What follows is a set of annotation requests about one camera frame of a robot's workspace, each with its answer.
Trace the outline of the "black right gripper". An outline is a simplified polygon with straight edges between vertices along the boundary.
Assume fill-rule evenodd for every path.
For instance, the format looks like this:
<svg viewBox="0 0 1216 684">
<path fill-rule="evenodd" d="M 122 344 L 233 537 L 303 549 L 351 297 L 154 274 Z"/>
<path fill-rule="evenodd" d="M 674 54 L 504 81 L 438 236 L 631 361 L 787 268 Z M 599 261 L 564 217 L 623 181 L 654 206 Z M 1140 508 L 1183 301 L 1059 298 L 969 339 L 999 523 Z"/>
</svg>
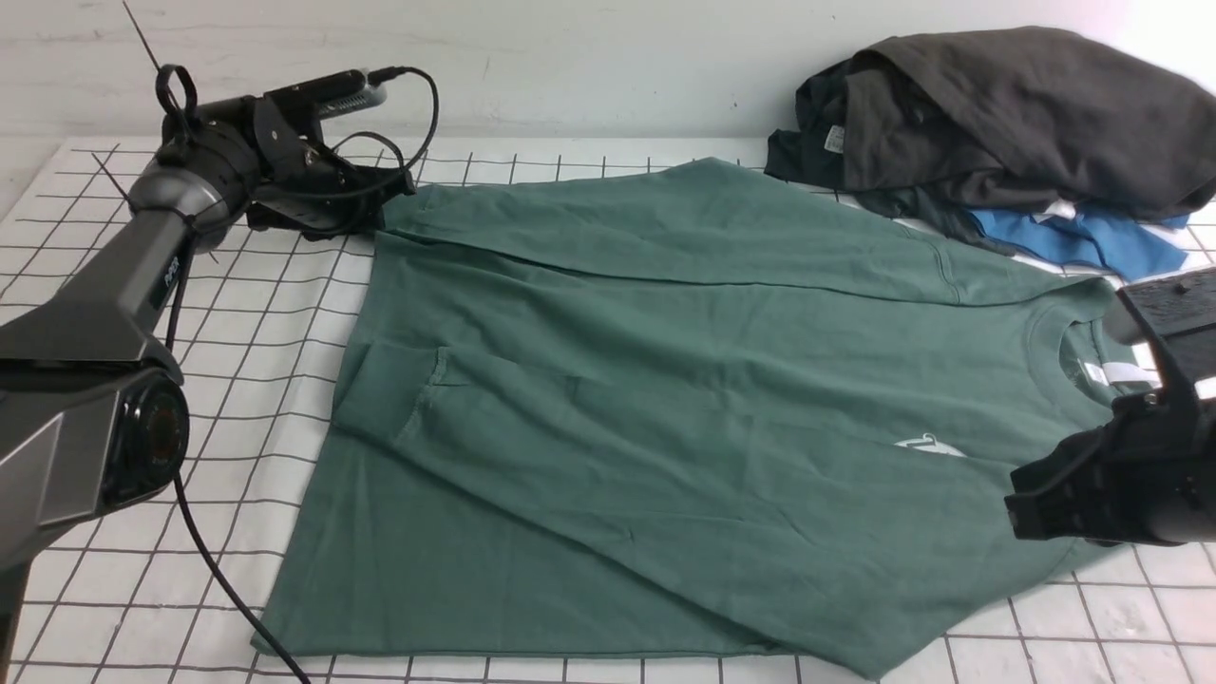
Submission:
<svg viewBox="0 0 1216 684">
<path fill-rule="evenodd" d="M 1111 420 L 1063 439 L 1009 476 L 1018 540 L 1178 546 L 1214 542 L 1214 400 L 1124 396 Z"/>
</svg>

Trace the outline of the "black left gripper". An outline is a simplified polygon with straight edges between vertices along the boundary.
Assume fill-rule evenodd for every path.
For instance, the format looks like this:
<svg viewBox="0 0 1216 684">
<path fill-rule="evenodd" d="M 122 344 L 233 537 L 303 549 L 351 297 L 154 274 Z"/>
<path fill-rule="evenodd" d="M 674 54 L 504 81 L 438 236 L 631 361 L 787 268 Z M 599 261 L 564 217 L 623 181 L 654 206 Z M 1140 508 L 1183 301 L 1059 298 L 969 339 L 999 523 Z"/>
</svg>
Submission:
<svg viewBox="0 0 1216 684">
<path fill-rule="evenodd" d="M 247 219 L 253 230 L 285 229 L 304 239 L 376 231 L 390 200 L 416 192 L 402 163 L 351 163 L 323 142 L 310 108 L 292 120 L 269 96 L 182 103 L 157 92 L 163 110 L 157 150 L 157 207 L 178 214 L 199 237 Z"/>
</svg>

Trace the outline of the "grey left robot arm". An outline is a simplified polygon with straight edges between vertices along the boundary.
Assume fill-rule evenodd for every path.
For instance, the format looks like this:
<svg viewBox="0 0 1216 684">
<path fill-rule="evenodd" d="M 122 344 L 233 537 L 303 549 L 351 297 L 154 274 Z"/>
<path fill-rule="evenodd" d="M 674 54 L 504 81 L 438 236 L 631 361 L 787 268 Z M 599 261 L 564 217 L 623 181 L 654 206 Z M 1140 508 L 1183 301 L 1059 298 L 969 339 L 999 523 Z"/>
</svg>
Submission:
<svg viewBox="0 0 1216 684">
<path fill-rule="evenodd" d="M 270 95 L 197 103 L 161 95 L 163 142 L 126 191 L 130 220 L 47 303 L 2 325 L 2 666 L 33 560 L 77 525 L 151 501 L 190 438 L 178 319 L 191 264 L 246 212 L 257 228 L 333 239 L 368 229 L 413 189 L 409 159 L 362 167 L 289 120 Z"/>
</svg>

